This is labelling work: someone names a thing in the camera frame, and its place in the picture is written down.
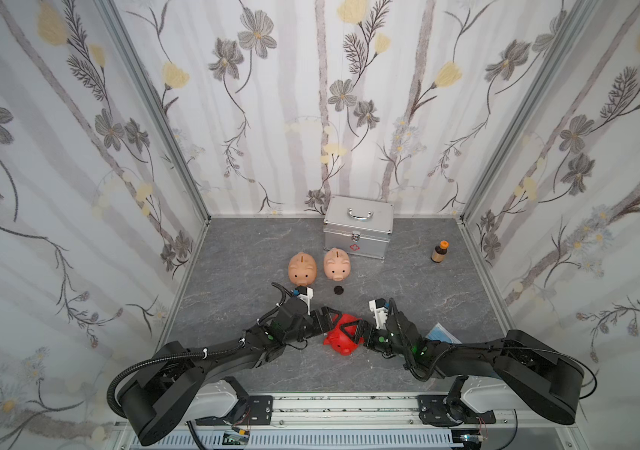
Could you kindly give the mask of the silver aluminium first aid case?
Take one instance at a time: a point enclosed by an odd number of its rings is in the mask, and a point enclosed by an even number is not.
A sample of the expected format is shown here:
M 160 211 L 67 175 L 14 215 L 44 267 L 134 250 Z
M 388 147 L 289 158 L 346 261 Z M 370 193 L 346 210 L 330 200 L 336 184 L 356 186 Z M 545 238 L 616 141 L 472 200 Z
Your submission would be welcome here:
M 393 204 L 334 196 L 325 212 L 325 250 L 385 260 L 393 221 Z

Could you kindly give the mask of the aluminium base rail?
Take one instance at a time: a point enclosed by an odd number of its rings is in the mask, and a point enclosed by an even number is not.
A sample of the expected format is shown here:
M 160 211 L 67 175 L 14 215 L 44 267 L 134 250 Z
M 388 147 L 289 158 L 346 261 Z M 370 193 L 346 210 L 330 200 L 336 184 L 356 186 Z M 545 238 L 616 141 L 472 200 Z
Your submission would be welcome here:
M 157 449 L 586 449 L 579 428 L 530 411 L 486 412 L 456 426 L 438 392 L 260 394 L 237 423 L 179 425 Z

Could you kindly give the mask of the blue face mask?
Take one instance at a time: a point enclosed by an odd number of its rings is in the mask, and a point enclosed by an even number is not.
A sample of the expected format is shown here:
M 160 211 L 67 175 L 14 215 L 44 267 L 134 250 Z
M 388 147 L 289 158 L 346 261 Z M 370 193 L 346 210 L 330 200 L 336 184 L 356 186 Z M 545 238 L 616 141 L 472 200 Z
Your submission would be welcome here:
M 425 336 L 429 341 L 443 341 L 447 343 L 460 344 L 460 340 L 445 329 L 439 322 Z

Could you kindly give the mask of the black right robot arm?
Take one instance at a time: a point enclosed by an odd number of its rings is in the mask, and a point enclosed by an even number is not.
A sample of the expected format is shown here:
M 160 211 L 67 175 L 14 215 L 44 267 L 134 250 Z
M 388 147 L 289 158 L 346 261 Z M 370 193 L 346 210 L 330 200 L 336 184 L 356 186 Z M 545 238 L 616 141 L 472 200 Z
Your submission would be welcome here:
M 355 344 L 404 358 L 415 380 L 475 376 L 504 382 L 530 410 L 555 424 L 575 423 L 590 368 L 557 352 L 531 335 L 511 329 L 505 337 L 481 343 L 453 343 L 423 337 L 415 324 L 388 301 L 385 328 L 365 320 L 341 324 L 339 331 Z

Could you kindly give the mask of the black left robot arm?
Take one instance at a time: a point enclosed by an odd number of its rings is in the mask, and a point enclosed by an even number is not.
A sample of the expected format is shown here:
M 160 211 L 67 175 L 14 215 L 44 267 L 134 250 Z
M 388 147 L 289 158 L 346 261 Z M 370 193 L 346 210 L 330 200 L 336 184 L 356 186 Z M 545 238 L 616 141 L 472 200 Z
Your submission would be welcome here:
M 282 295 L 280 302 L 237 339 L 202 348 L 185 348 L 172 341 L 111 380 L 107 404 L 129 421 L 140 444 L 151 446 L 173 431 L 204 384 L 259 368 L 287 347 L 328 333 L 340 322 L 340 311 L 311 310 L 299 294 L 278 283 L 273 286 Z

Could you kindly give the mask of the red piggy bank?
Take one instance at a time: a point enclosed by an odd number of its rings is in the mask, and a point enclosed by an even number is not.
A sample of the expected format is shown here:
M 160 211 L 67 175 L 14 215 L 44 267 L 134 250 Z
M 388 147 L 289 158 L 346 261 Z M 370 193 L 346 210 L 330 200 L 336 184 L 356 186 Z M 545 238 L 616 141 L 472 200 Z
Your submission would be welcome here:
M 352 315 L 343 315 L 338 319 L 336 326 L 324 339 L 325 346 L 329 346 L 333 351 L 341 356 L 350 356 L 364 343 L 361 335 L 357 334 L 359 318 Z

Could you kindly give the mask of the small brown orange-capped bottle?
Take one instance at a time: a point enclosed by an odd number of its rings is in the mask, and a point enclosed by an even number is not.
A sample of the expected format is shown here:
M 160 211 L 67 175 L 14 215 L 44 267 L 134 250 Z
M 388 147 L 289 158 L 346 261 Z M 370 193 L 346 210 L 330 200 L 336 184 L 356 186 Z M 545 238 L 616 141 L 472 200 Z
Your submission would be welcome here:
M 447 241 L 441 241 L 433 250 L 432 262 L 441 264 L 447 256 L 449 250 L 449 243 Z

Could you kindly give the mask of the pink piggy bank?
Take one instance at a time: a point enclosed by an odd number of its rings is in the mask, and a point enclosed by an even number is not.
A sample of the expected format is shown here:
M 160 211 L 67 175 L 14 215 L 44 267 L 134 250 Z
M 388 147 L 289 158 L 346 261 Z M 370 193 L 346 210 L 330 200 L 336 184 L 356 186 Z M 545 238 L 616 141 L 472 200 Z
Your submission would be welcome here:
M 299 252 L 288 264 L 288 278 L 295 286 L 310 286 L 317 278 L 317 264 L 312 255 Z
M 324 258 L 325 276 L 331 281 L 342 282 L 351 274 L 351 261 L 346 251 L 333 247 Z

